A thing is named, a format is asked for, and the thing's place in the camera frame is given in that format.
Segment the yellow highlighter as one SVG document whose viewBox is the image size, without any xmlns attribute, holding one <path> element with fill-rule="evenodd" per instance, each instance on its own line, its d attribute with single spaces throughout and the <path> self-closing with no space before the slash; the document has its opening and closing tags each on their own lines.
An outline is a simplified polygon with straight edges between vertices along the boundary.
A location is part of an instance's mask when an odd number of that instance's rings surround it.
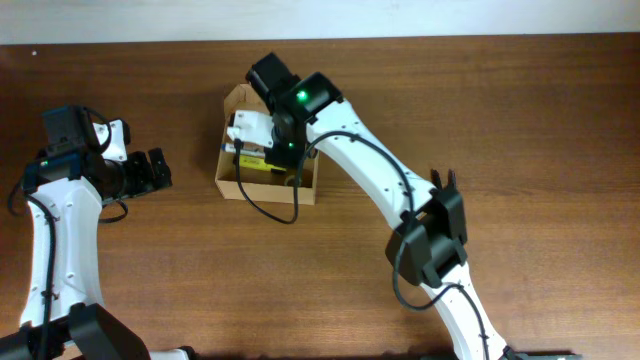
<svg viewBox="0 0 640 360">
<path fill-rule="evenodd" d="M 285 173 L 287 171 L 286 168 L 267 164 L 263 158 L 248 155 L 240 155 L 238 163 L 243 168 L 264 172 Z"/>
</svg>

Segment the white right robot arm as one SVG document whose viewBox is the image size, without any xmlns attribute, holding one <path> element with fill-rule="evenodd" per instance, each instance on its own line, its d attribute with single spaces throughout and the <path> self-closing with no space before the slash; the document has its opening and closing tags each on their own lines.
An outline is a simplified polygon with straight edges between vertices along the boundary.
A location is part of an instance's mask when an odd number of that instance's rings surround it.
<svg viewBox="0 0 640 360">
<path fill-rule="evenodd" d="M 424 179 L 406 167 L 364 125 L 323 74 L 305 79 L 270 53 L 246 75 L 266 113 L 239 112 L 248 129 L 231 133 L 237 146 L 263 147 L 269 165 L 294 170 L 299 187 L 305 161 L 323 153 L 371 198 L 392 230 L 385 253 L 396 299 L 407 310 L 435 309 L 458 359 L 514 359 L 492 326 L 471 280 L 464 201 L 456 175 Z"/>
</svg>

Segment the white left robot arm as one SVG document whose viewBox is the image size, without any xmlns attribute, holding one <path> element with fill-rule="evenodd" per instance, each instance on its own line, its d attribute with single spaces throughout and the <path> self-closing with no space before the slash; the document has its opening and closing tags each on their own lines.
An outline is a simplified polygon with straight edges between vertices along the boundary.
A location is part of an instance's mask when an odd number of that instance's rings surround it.
<svg viewBox="0 0 640 360">
<path fill-rule="evenodd" d="M 4 359 L 55 359 L 71 345 L 83 359 L 194 359 L 190 346 L 151 351 L 104 306 L 97 234 L 110 204 L 172 185 L 163 152 L 129 153 L 122 119 L 67 105 L 43 115 L 48 143 L 15 190 L 33 224 L 29 294 L 19 330 L 1 340 Z"/>
</svg>

